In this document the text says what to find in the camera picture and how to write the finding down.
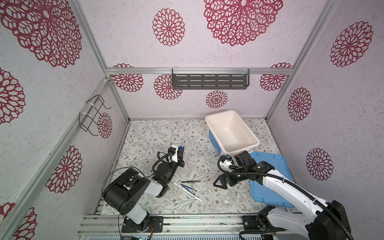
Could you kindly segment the white plastic bin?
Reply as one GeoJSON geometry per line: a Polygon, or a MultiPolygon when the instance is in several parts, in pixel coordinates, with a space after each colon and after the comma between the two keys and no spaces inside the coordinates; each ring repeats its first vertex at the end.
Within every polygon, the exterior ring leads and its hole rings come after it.
{"type": "Polygon", "coordinates": [[[220,156],[234,156],[243,151],[252,153],[260,144],[260,140],[234,110],[206,116],[205,121],[209,140],[220,156]]]}

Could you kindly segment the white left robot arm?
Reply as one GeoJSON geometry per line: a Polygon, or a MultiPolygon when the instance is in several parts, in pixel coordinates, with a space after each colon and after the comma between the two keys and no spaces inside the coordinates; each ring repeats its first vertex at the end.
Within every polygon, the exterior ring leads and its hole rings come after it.
{"type": "Polygon", "coordinates": [[[169,189],[169,183],[178,168],[185,162],[183,146],[172,145],[163,156],[158,153],[158,160],[152,167],[153,178],[143,175],[134,167],[129,167],[108,186],[103,187],[102,197],[105,202],[124,218],[122,233],[161,233],[163,217],[152,217],[138,202],[142,195],[161,198],[169,189]]]}

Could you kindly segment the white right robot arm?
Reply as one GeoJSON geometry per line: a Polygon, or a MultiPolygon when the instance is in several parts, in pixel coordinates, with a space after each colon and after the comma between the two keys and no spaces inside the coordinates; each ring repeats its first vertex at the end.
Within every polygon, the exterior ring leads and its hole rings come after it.
{"type": "Polygon", "coordinates": [[[327,202],[287,179],[268,162],[256,162],[247,151],[231,157],[222,155],[217,161],[222,174],[214,186],[226,190],[236,184],[251,180],[259,183],[296,207],[299,213],[286,213],[268,205],[259,213],[243,217],[244,235],[274,235],[289,231],[308,240],[352,240],[351,227],[342,204],[327,202]]]}

